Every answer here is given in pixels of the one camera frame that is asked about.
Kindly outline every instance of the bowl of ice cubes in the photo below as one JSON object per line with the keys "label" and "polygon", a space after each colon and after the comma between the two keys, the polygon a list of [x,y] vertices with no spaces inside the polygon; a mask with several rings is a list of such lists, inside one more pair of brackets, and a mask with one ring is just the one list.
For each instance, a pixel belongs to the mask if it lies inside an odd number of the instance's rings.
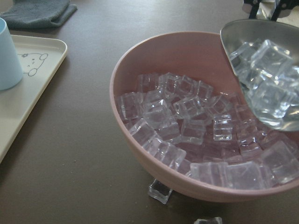
{"label": "bowl of ice cubes", "polygon": [[299,186],[298,135],[254,116],[219,34],[133,46],[113,70],[110,101],[136,159],[179,193],[237,202]]}

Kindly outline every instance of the ice cube on table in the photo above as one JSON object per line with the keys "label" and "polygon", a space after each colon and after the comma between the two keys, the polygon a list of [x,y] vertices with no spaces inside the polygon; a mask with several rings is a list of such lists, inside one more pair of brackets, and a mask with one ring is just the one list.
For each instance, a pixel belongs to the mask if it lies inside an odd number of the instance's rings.
{"label": "ice cube on table", "polygon": [[219,114],[214,116],[214,140],[232,140],[232,117],[230,114]]}
{"label": "ice cube on table", "polygon": [[219,187],[227,187],[227,162],[191,163],[191,178]]}
{"label": "ice cube on table", "polygon": [[198,96],[184,98],[178,102],[175,102],[173,107],[179,119],[191,119],[204,113],[204,108]]}
{"label": "ice cube on table", "polygon": [[181,127],[183,142],[201,145],[206,132],[206,126],[202,120],[184,120]]}
{"label": "ice cube on table", "polygon": [[221,217],[215,217],[211,219],[197,219],[194,224],[222,224],[222,218]]}
{"label": "ice cube on table", "polygon": [[123,121],[140,118],[142,114],[143,94],[140,92],[125,93],[116,98],[118,113]]}
{"label": "ice cube on table", "polygon": [[166,204],[172,189],[162,184],[160,181],[155,179],[151,185],[149,185],[148,195],[154,199],[157,199],[162,204]]}
{"label": "ice cube on table", "polygon": [[230,188],[242,190],[264,189],[259,165],[253,161],[226,166]]}
{"label": "ice cube on table", "polygon": [[264,150],[260,155],[260,161],[270,168],[280,184],[299,177],[299,161],[281,140]]}

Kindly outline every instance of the pink bowl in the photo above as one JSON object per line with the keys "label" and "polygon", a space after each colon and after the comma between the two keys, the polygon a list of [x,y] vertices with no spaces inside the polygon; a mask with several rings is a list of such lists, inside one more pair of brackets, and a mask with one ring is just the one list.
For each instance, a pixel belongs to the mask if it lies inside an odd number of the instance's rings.
{"label": "pink bowl", "polygon": [[[118,125],[131,151],[141,165],[156,179],[175,191],[213,202],[238,202],[273,195],[299,186],[299,179],[263,190],[236,190],[213,186],[184,176],[147,153],[124,126],[114,98],[135,91],[136,77],[146,73],[172,72],[203,80],[216,92],[241,90],[230,67],[220,36],[205,32],[179,32],[154,36],[128,50],[115,66],[110,82],[110,102]],[[299,142],[298,132],[287,135]]]}

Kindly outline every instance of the light blue cup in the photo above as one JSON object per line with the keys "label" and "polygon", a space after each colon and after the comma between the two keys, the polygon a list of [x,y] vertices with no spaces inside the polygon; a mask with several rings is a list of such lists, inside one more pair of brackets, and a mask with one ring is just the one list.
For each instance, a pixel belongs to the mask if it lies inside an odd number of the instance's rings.
{"label": "light blue cup", "polygon": [[23,77],[22,67],[6,22],[0,18],[0,91],[18,84]]}

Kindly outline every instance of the metal scoop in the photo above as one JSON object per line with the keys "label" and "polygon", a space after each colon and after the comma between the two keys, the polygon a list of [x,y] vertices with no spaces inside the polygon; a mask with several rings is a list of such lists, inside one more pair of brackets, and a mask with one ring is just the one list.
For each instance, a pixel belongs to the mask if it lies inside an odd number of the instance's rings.
{"label": "metal scoop", "polygon": [[[269,39],[277,45],[290,50],[294,60],[294,65],[299,65],[298,27],[270,20],[238,20],[226,24],[220,31],[220,36],[228,58],[229,55],[237,50],[244,42],[253,43],[257,39],[262,41]],[[237,75],[231,61],[230,64],[234,74]],[[261,122],[272,129],[280,131],[299,131],[299,110],[295,112],[298,113],[298,119],[289,120],[288,118],[283,117],[273,119],[270,122],[265,122],[262,117],[259,117],[258,114],[255,113],[254,108],[251,108],[251,110]]]}

